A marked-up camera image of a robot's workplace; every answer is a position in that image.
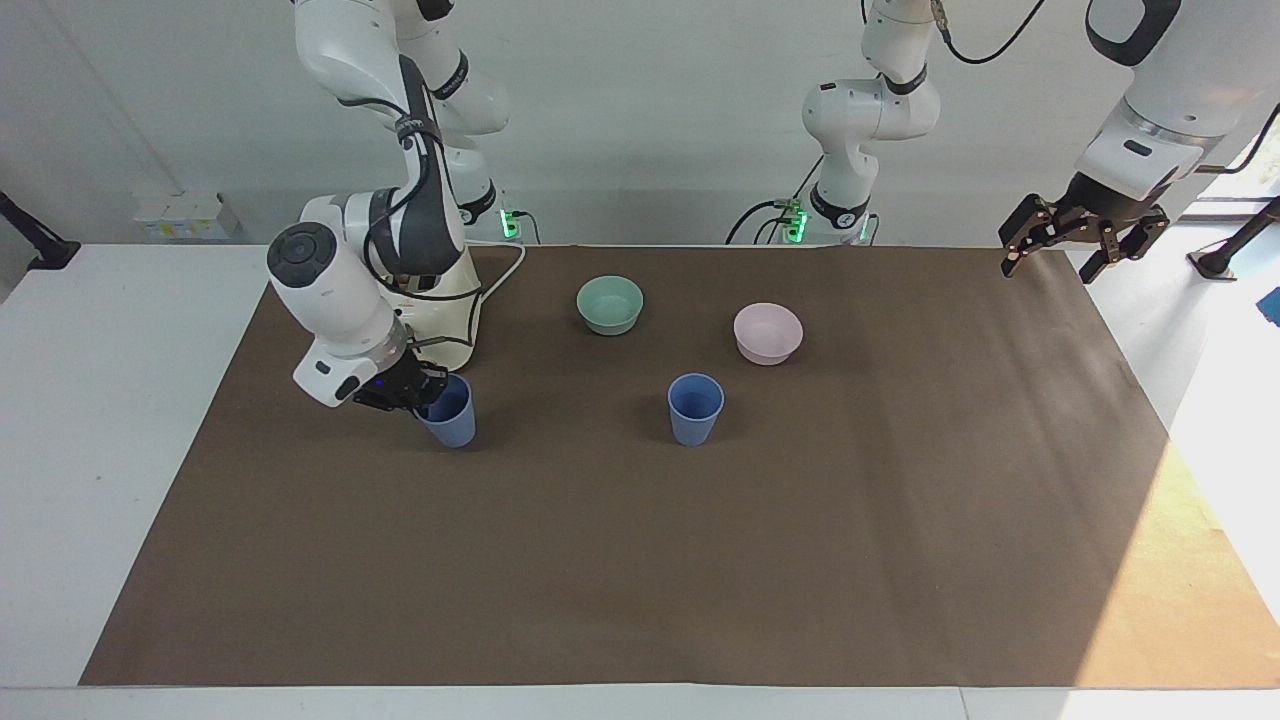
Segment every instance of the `green light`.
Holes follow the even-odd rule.
[[[804,242],[804,228],[809,224],[809,213],[799,209],[795,213],[795,218],[791,218],[791,227],[787,228],[787,242],[801,243]]]
[[[511,217],[507,210],[498,210],[502,214],[502,234],[507,240],[520,237],[520,222]]]

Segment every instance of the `wall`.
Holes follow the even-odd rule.
[[[992,65],[936,44],[937,131],[874,149],[882,242],[993,245],[1023,195],[1061,192],[1130,78],[1089,47],[1087,4],[1047,4]],[[989,50],[1029,5],[957,4],[957,44]],[[465,0],[456,17],[515,99],[511,127],[481,138],[493,172],[548,241],[721,242],[817,158],[808,88],[872,74],[846,0]],[[307,197],[402,179],[378,123],[301,69],[284,0],[8,0],[0,73],[0,187],[70,237],[133,241],[129,192],[180,186],[221,191],[268,242]]]

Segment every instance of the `white cable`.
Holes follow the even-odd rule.
[[[524,264],[525,255],[529,254],[529,249],[525,247],[524,243],[490,242],[488,240],[468,240],[467,245],[485,245],[489,247],[515,247],[520,250],[520,258],[516,258],[516,261],[512,263],[509,268],[507,268],[507,272],[503,273],[500,278],[498,278],[498,282],[493,283],[493,287],[490,287],[484,292],[483,296],[484,300],[488,300],[490,295],[493,295],[499,287],[502,287],[502,283],[507,282],[507,278],[509,278],[516,272],[516,268]]]

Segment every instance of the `blue object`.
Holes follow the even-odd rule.
[[[471,386],[462,375],[449,375],[449,384],[435,402],[413,411],[413,416],[431,430],[445,447],[465,447],[476,437],[476,407],[471,400]]]
[[[671,409],[671,432],[676,442],[685,447],[698,447],[707,442],[716,427],[716,419],[724,409],[724,388],[701,373],[676,378],[667,389]]]
[[[1258,310],[1266,319],[1280,327],[1280,287],[1271,291],[1271,295],[1258,301]]]

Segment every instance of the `brown tabletop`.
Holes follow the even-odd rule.
[[[269,291],[82,682],[1280,684],[1066,258],[998,260],[530,249],[463,370],[463,451],[307,398]],[[573,307],[609,273],[646,299],[617,338]],[[755,301],[805,323],[785,365],[735,348]],[[692,370],[727,404],[689,450],[664,392]]]

